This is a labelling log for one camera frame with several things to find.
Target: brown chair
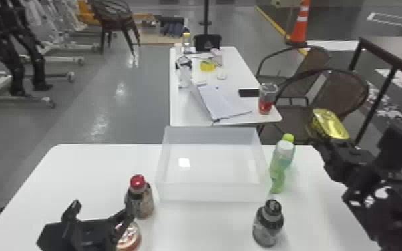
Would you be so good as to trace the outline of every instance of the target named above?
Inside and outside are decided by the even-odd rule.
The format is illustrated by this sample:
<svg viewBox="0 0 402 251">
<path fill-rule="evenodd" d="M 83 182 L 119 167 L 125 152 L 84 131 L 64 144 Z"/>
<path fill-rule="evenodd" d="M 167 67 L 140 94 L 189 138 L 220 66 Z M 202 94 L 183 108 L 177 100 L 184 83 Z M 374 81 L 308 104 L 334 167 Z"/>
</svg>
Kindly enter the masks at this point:
<svg viewBox="0 0 402 251">
<path fill-rule="evenodd" d="M 342 69 L 323 68 L 305 71 L 288 79 L 282 85 L 276 101 L 279 97 L 283 97 L 284 92 L 292 83 L 328 71 L 330 73 L 323 86 L 308 106 L 282 105 L 277 107 L 282 121 L 274 125 L 282 133 L 294 134 L 297 144 L 307 144 L 316 140 L 306 129 L 312 109 L 328 109 L 335 113 L 340 121 L 343 121 L 351 112 L 360 108 L 368 98 L 369 86 L 356 73 Z"/>
<path fill-rule="evenodd" d="M 296 74 L 309 71 L 312 69 L 320 69 L 327 66 L 329 63 L 331 56 L 329 52 L 318 46 L 305 46 L 302 49 L 309 48 L 309 52 L 304 57 L 304 60 L 300 63 L 298 69 L 296 70 Z M 275 85 L 280 85 L 284 83 L 288 77 L 283 77 L 279 75 L 261 75 L 260 72 L 262 70 L 263 64 L 266 60 L 270 59 L 271 57 L 275 57 L 287 51 L 297 50 L 300 49 L 299 47 L 289 47 L 283 49 L 281 51 L 274 52 L 262 59 L 260 65 L 257 69 L 256 78 L 260 83 L 273 83 Z M 309 99 L 305 96 L 307 92 L 309 92 L 312 85 L 318 79 L 320 73 L 306 77 L 297 81 L 296 83 L 291 84 L 284 92 L 284 95 L 281 98 L 288 98 L 290 104 L 292 104 L 293 99 L 303 99 L 305 100 L 306 105 L 309 104 Z"/>
<path fill-rule="evenodd" d="M 112 32 L 121 31 L 134 55 L 134 47 L 129 30 L 134 32 L 137 44 L 140 46 L 140 34 L 134 22 L 133 13 L 130 6 L 124 0 L 89 0 L 95 18 L 102 27 L 101 41 L 99 43 L 100 53 L 104 51 L 104 39 L 108 35 L 108 47 L 111 47 Z"/>
</svg>

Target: white folding table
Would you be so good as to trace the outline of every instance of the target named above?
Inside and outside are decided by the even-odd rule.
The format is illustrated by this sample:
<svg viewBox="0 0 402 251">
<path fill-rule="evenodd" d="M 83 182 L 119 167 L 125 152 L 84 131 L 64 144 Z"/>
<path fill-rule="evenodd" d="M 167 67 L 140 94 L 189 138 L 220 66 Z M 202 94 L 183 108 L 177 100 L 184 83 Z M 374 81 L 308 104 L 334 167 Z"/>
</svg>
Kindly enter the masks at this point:
<svg viewBox="0 0 402 251">
<path fill-rule="evenodd" d="M 273 146 L 263 146 L 267 160 Z M 52 148 L 0 214 L 0 250 L 39 250 L 36 240 L 48 222 L 57 222 L 72 200 L 83 207 L 79 219 L 107 218 L 124 206 L 133 174 L 154 188 L 156 209 L 138 220 L 138 250 L 268 250 L 252 237 L 252 221 L 264 202 L 161 202 L 154 186 L 160 145 L 81 145 Z M 285 225 L 272 250 L 378 250 L 341 201 L 345 187 L 323 170 L 320 155 L 297 146 L 287 170 L 286 189 L 275 196 Z"/>
<path fill-rule="evenodd" d="M 259 87 L 259 83 L 251 72 L 246 62 L 235 47 L 221 47 L 223 52 L 224 70 L 227 78 L 218 80 L 216 72 L 202 73 L 198 65 L 193 67 L 193 76 L 196 78 L 203 77 L 208 84 L 219 87 L 224 91 L 225 95 L 237 95 L 239 89 L 255 89 Z M 204 54 L 191 55 L 190 57 L 203 57 Z M 202 106 L 196 102 L 188 89 L 178 88 L 179 80 L 175 67 L 176 52 L 174 48 L 170 49 L 170 125 L 171 126 L 210 126 L 212 120 L 203 110 Z M 266 123 L 275 123 L 282 120 L 282 117 L 273 107 L 269 115 L 261 115 L 258 112 L 258 98 L 246 97 L 242 98 L 242 104 L 249 107 L 252 113 L 240 115 L 229 119 L 222 119 L 217 126 L 233 126 L 233 125 L 261 125 Z"/>
</svg>

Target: black bag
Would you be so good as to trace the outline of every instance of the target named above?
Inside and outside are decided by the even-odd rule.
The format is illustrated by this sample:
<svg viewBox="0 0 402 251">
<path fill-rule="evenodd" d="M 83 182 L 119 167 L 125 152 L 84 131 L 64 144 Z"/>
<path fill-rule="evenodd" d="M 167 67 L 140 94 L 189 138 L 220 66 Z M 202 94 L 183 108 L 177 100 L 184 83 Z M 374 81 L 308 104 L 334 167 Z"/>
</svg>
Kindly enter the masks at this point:
<svg viewBox="0 0 402 251">
<path fill-rule="evenodd" d="M 210 51 L 213 48 L 220 49 L 221 35 L 198 34 L 193 37 L 196 51 Z"/>
</svg>

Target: black lid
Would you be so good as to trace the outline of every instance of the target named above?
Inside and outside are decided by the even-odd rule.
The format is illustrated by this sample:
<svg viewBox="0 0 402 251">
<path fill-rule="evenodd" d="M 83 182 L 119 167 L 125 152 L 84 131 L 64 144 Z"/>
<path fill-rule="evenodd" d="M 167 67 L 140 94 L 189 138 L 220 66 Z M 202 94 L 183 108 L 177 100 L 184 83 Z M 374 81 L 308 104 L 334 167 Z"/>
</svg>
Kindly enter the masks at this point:
<svg viewBox="0 0 402 251">
<path fill-rule="evenodd" d="M 277 200 L 267 200 L 265 202 L 265 212 L 271 216 L 278 216 L 282 212 L 282 205 Z"/>
</svg>

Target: green bottle cap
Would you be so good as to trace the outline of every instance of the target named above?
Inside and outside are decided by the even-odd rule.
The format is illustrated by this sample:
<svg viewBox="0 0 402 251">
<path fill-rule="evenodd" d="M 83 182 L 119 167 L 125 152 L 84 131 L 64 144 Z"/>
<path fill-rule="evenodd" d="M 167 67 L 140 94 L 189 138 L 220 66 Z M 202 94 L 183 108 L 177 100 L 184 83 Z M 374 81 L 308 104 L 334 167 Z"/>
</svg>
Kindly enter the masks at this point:
<svg viewBox="0 0 402 251">
<path fill-rule="evenodd" d="M 294 142 L 294 135 L 292 135 L 292 134 L 284 134 L 282 136 L 282 139 L 293 143 Z"/>
</svg>

